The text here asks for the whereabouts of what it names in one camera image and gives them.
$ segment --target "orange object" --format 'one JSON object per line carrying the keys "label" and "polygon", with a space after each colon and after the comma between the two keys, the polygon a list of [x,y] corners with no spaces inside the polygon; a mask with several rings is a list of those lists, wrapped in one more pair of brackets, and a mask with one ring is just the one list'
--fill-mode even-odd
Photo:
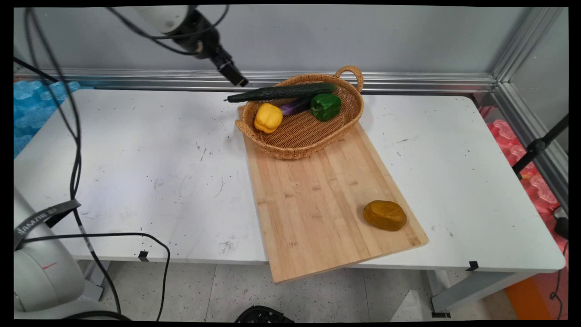
{"label": "orange object", "polygon": [[545,305],[533,278],[527,278],[504,289],[512,308],[520,320],[553,319]]}
{"label": "orange object", "polygon": [[377,228],[400,230],[407,222],[406,213],[399,204],[392,201],[375,200],[363,209],[363,218]]}

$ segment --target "robotic arm camera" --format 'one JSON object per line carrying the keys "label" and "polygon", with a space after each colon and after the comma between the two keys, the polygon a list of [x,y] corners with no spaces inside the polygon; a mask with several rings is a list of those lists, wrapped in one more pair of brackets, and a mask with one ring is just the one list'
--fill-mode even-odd
{"label": "robotic arm camera", "polygon": [[210,58],[218,71],[233,85],[247,85],[248,80],[234,66],[232,56],[220,44],[220,33],[196,7],[198,6],[136,6],[134,9],[161,33],[171,37],[183,49],[192,52],[195,58]]}

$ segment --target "yellow bell pepper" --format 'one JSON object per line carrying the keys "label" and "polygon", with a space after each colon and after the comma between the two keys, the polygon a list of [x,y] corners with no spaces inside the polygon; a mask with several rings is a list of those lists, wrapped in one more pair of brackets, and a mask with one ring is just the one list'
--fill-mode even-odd
{"label": "yellow bell pepper", "polygon": [[282,111],[271,104],[262,104],[258,108],[256,117],[254,119],[254,126],[257,130],[261,130],[270,134],[277,130],[282,122]]}

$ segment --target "table leg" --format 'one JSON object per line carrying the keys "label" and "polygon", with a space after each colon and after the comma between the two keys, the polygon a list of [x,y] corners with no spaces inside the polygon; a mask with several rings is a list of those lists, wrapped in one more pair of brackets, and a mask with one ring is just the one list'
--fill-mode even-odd
{"label": "table leg", "polygon": [[[103,267],[107,270],[109,269],[109,264],[111,261],[101,261]],[[103,287],[101,284],[105,279],[103,272],[97,267],[95,261],[91,261],[84,273],[85,277],[85,290],[83,295],[88,298],[92,298],[95,301],[101,300],[103,295]]]}
{"label": "table leg", "polygon": [[446,281],[442,281],[441,273],[428,271],[432,292],[437,292],[432,293],[432,307],[434,312],[447,312],[451,308],[480,300],[534,275],[535,273],[524,272],[473,272],[467,278],[445,289]]}

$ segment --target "green bell pepper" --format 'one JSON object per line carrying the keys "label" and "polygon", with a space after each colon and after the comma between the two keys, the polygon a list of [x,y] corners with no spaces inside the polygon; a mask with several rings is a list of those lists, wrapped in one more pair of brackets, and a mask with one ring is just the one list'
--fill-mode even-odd
{"label": "green bell pepper", "polygon": [[321,122],[333,119],[341,109],[341,99],[335,94],[321,93],[311,100],[311,113]]}

